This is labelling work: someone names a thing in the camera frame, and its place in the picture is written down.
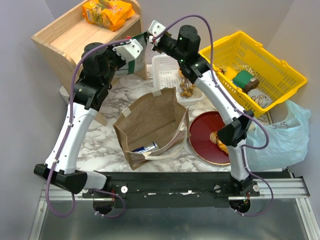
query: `marble countertop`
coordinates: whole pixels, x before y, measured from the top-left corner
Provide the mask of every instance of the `marble countertop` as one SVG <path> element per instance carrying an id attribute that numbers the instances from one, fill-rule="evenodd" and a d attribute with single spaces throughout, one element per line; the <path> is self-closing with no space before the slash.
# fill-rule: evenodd
<path id="1" fill-rule="evenodd" d="M 151 66 L 148 65 L 148 80 L 135 75 L 121 78 L 109 91 L 100 111 L 106 117 L 107 125 L 93 121 L 88 129 L 78 155 L 77 168 L 82 171 L 132 172 L 119 146 L 113 123 L 122 111 L 142 95 L 153 91 Z M 60 89 L 64 99 L 68 99 L 64 88 Z M 205 97 L 189 106 L 190 122 L 198 115 L 215 111 L 215 107 Z M 268 117 L 262 119 L 268 123 Z M 187 141 L 183 150 L 174 159 L 149 161 L 135 172 L 229 172 L 230 165 L 213 165 L 197 156 Z"/>

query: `brown paper bag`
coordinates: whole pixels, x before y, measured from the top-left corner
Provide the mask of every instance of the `brown paper bag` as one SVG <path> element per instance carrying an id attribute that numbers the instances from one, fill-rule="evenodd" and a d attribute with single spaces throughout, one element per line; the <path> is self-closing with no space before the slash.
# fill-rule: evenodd
<path id="1" fill-rule="evenodd" d="M 176 89 L 165 88 L 147 93 L 127 107 L 113 124 L 120 147 L 132 170 L 149 160 L 172 158 L 189 137 L 189 112 L 177 102 Z M 159 149 L 147 153 L 131 152 L 155 142 Z M 161 155 L 175 144 L 181 146 Z"/>

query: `bunch of fruit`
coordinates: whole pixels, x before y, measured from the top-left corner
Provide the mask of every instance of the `bunch of fruit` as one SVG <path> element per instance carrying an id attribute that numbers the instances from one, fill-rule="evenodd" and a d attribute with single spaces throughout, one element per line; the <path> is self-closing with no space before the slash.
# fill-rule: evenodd
<path id="1" fill-rule="evenodd" d="M 179 70 L 179 75 L 180 77 L 182 77 L 182 80 L 180 83 L 180 88 L 182 92 L 180 93 L 180 96 L 185 98 L 190 98 L 194 93 L 194 89 L 196 88 L 196 85 L 192 84 L 187 78 L 185 78 L 181 73 L 181 70 Z"/>

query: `wooden shelf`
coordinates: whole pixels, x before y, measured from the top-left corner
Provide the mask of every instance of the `wooden shelf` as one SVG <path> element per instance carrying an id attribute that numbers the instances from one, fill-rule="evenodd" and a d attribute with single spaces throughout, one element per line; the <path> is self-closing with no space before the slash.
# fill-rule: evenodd
<path id="1" fill-rule="evenodd" d="M 117 31 L 110 31 L 103 26 L 90 24 L 82 19 L 53 40 L 50 45 L 68 54 L 77 64 L 86 45 L 96 42 L 108 43 L 115 40 L 137 23 L 139 19 L 139 15 L 133 15 Z"/>
<path id="2" fill-rule="evenodd" d="M 86 22 L 83 18 L 82 5 L 87 1 L 79 3 L 31 37 L 68 94 L 72 75 L 86 45 L 96 42 L 104 44 L 142 33 L 141 8 L 136 0 L 123 0 L 132 4 L 136 14 L 127 19 L 117 31 L 110 31 L 103 26 Z M 147 79 L 146 66 L 135 74 Z M 117 80 L 114 77 L 112 82 L 116 83 Z M 96 120 L 103 125 L 107 124 L 101 113 L 97 114 Z"/>

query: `red round tray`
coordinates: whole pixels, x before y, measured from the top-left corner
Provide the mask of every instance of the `red round tray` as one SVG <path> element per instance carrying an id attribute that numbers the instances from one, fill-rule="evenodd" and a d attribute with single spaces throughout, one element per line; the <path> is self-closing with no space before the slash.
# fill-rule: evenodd
<path id="1" fill-rule="evenodd" d="M 225 126 L 217 111 L 197 116 L 191 126 L 189 138 L 193 150 L 205 161 L 216 165 L 230 164 L 229 156 L 217 144 L 217 131 Z"/>

